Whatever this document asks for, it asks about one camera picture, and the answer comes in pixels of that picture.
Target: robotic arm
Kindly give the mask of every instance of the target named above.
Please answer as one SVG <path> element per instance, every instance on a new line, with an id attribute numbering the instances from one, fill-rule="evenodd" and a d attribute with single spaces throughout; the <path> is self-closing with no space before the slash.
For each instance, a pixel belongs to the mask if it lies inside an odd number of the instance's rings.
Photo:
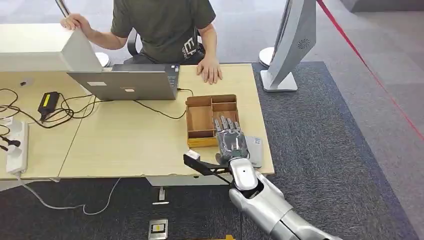
<path id="1" fill-rule="evenodd" d="M 229 190 L 231 202 L 274 240 L 341 240 L 301 218 L 284 194 L 255 171 L 243 132 L 236 122 L 229 122 L 221 117 L 221 128 L 214 119 L 220 149 L 216 159 L 221 165 L 200 161 L 200 155 L 192 150 L 184 155 L 184 163 L 204 176 L 230 173 L 234 179 Z"/>

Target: wooden desk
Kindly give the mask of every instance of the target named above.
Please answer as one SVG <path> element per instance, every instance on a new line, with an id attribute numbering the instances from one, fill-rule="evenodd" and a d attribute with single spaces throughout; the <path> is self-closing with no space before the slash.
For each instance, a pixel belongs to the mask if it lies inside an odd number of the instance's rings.
<path id="1" fill-rule="evenodd" d="M 196 66 L 182 66 L 179 87 L 193 90 L 195 96 L 236 94 L 242 130 L 247 136 L 263 139 L 263 167 L 260 171 L 273 174 L 252 66 L 226 64 L 221 68 L 224 80 L 209 85 L 196 75 Z M 176 101 L 143 103 L 177 117 L 184 112 L 189 96 L 189 92 L 181 91 Z M 187 150 L 185 117 L 169 119 L 132 101 L 103 102 L 95 114 L 82 120 L 59 177 L 197 176 L 196 171 L 183 163 L 183 154 Z M 206 161 L 215 159 L 218 147 L 193 150 Z"/>
<path id="2" fill-rule="evenodd" d="M 21 108 L 31 116 L 39 119 L 37 112 L 44 93 L 57 91 L 66 98 L 86 95 L 81 86 L 65 72 L 0 72 L 0 89 L 8 88 L 17 92 L 19 99 L 14 106 Z M 8 91 L 0 92 L 0 104 L 8 105 L 15 95 Z M 82 109 L 89 102 L 89 97 L 70 100 L 72 109 Z M 0 118 L 13 114 L 8 110 L 0 112 Z M 16 118 L 28 123 L 34 122 L 23 114 Z M 28 169 L 22 178 L 56 178 L 65 161 L 68 150 L 77 132 L 81 120 L 73 119 L 52 129 L 44 129 L 32 123 L 29 125 Z M 15 179 L 6 173 L 6 153 L 0 151 L 0 179 Z"/>

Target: man's arm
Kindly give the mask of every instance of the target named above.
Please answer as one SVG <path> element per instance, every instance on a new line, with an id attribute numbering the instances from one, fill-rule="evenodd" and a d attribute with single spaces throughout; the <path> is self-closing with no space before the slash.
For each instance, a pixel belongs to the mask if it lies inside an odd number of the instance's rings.
<path id="1" fill-rule="evenodd" d="M 202 74 L 205 83 L 216 84 L 218 78 L 223 79 L 223 73 L 217 59 L 217 32 L 211 23 L 198 31 L 206 53 L 204 59 L 197 66 L 197 75 Z"/>
<path id="2" fill-rule="evenodd" d="M 76 28 L 81 28 L 82 32 L 87 36 L 90 42 L 110 50 L 121 49 L 125 46 L 127 42 L 127 37 L 122 38 L 114 35 L 112 32 L 99 32 L 90 26 L 89 21 L 81 16 L 80 14 L 73 13 L 68 17 L 62 19 L 60 24 L 69 30 L 75 30 Z"/>
<path id="3" fill-rule="evenodd" d="M 93 32 L 89 34 L 87 38 L 92 43 L 104 49 L 110 49 L 110 50 L 117 50 L 117 49 L 123 48 L 128 39 L 128 38 L 115 36 L 111 32 L 99 32 L 96 30 L 93 30 Z"/>

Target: laptop keyboard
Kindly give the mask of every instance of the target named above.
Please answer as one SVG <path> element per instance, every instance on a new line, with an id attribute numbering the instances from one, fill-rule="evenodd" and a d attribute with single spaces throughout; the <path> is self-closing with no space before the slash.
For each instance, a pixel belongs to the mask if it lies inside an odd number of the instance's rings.
<path id="1" fill-rule="evenodd" d="M 175 88 L 177 77 L 176 76 L 168 76 L 168 80 L 169 80 L 169 84 L 171 85 L 171 88 Z"/>

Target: sticker on laptop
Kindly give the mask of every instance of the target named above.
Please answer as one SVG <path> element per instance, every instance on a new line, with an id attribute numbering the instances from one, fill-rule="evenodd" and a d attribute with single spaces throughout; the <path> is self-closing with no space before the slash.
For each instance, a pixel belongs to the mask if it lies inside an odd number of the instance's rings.
<path id="1" fill-rule="evenodd" d="M 106 86 L 106 83 L 103 81 L 88 81 L 87 83 L 90 86 Z"/>

